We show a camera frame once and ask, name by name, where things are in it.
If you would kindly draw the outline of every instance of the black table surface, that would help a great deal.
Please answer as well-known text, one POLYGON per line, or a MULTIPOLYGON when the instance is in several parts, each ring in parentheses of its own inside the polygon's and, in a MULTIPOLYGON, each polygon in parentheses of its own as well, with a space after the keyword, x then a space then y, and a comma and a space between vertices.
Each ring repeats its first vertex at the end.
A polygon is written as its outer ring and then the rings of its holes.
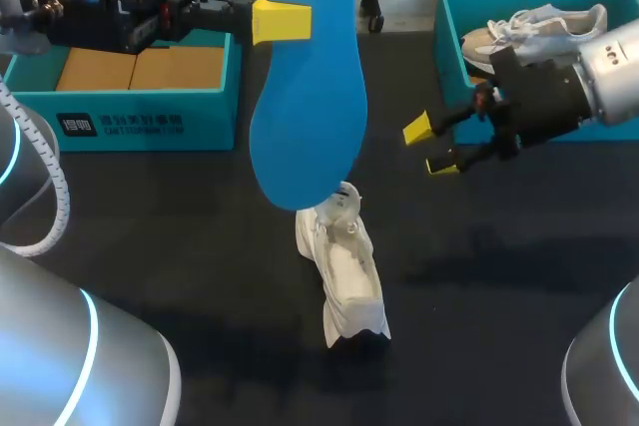
MULTIPOLYGON (((639 270, 637 144, 552 144, 429 178, 401 129, 439 105, 430 34, 359 39, 369 119, 349 179, 375 247, 390 347, 327 351, 294 214, 262 195, 248 125, 269 50, 247 55, 230 153, 64 155, 72 219, 43 267, 174 345, 180 425, 566 426, 575 334, 639 270)), ((3 230, 36 240, 51 196, 3 230)))

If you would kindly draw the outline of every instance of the blue led light ring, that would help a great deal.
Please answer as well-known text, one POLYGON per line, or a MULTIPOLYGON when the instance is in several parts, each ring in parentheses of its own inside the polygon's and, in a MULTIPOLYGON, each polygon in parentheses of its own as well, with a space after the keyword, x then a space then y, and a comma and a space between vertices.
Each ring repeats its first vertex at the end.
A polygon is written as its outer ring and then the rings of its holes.
POLYGON ((626 366, 623 364, 623 360, 621 359, 621 354, 619 353, 619 346, 617 345, 617 337, 615 335, 615 316, 617 314, 617 306, 619 304, 619 299, 623 293, 628 289, 630 284, 627 284, 625 288, 621 290, 621 292, 615 298, 615 301, 612 303, 612 308, 610 309, 610 321, 608 322, 608 329, 610 331, 610 344, 612 346, 612 355, 615 358, 615 363, 617 363, 617 368, 619 368, 619 372, 621 373, 621 377, 625 381, 628 389, 635 397, 637 401, 639 401, 639 389, 635 385, 634 381, 630 377, 630 373, 626 369, 626 366))
POLYGON ((18 154, 20 153, 20 139, 22 137, 22 132, 20 132, 20 127, 18 126, 18 123, 15 120, 13 121, 13 125, 15 126, 15 129, 16 129, 16 140, 15 140, 15 145, 13 147, 13 155, 11 156, 11 160, 9 161, 9 166, 7 167, 7 170, 5 170, 4 174, 2 174, 2 177, 0 177, 0 185, 2 185, 4 181, 9 178, 9 174, 11 174, 11 172, 13 171, 13 168, 16 166, 16 162, 18 161, 18 154))
POLYGON ((83 289, 80 290, 87 300, 87 304, 89 305, 89 318, 91 321, 91 332, 89 333, 89 347, 87 348, 87 356, 84 358, 84 364, 82 365, 82 370, 80 371, 80 376, 78 377, 78 382, 76 383, 76 387, 73 388, 73 392, 67 401, 66 406, 60 413, 60 417, 58 420, 53 423, 53 426, 65 426, 69 418, 73 414, 73 411, 76 409, 80 398, 82 397, 82 393, 84 392, 84 388, 87 386, 87 381, 89 380, 89 375, 91 374, 91 369, 93 368, 93 361, 96 358, 96 350, 98 348, 98 313, 96 311, 96 305, 91 299, 86 291, 83 289))

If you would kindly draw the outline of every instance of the blue insole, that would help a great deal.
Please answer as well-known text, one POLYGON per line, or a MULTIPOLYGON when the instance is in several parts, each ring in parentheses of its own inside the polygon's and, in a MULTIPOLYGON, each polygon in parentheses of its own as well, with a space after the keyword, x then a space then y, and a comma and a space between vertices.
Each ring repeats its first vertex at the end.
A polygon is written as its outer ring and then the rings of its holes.
POLYGON ((366 128, 366 90, 353 0, 310 5, 312 38, 275 42, 251 123, 251 159, 265 195, 285 210, 314 207, 339 188, 366 128))

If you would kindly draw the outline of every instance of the white sneaker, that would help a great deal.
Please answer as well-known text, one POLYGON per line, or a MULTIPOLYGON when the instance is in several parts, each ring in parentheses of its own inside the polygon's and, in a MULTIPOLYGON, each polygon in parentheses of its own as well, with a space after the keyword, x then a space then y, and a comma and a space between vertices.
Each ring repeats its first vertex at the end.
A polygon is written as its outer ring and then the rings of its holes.
POLYGON ((313 260, 323 279, 323 331, 326 345, 365 329, 390 339, 372 243, 359 217, 356 188, 339 192, 314 209, 296 215, 296 240, 302 256, 313 260))
POLYGON ((608 28, 606 8, 597 4, 583 12, 566 12, 544 5, 521 10, 508 22, 488 21, 488 26, 463 37, 461 53, 469 64, 494 74, 490 55, 513 47, 522 65, 575 55, 577 48, 608 28))

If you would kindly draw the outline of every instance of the teal box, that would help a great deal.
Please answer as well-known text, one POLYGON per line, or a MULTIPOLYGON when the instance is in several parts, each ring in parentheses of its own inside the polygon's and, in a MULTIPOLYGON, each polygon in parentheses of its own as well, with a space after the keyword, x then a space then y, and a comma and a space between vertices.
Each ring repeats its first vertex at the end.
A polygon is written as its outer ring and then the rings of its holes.
MULTIPOLYGON (((545 4, 552 4, 562 10, 588 10, 595 4, 603 4, 608 10, 609 30, 639 18, 638 0, 438 0, 434 56, 446 106, 467 105, 474 89, 461 55, 461 37, 476 28, 485 27, 488 20, 508 20, 518 10, 534 9, 545 4)), ((489 123, 481 123, 472 118, 457 127, 455 141, 460 144, 477 144, 486 142, 491 135, 489 123)), ((639 140, 639 120, 614 128, 588 125, 558 140, 639 140)))
POLYGON ((56 92, 70 52, 67 47, 53 47, 44 56, 14 57, 5 83, 19 102, 49 122, 62 152, 231 150, 242 47, 230 34, 202 30, 194 30, 179 43, 155 45, 224 47, 220 88, 56 92))

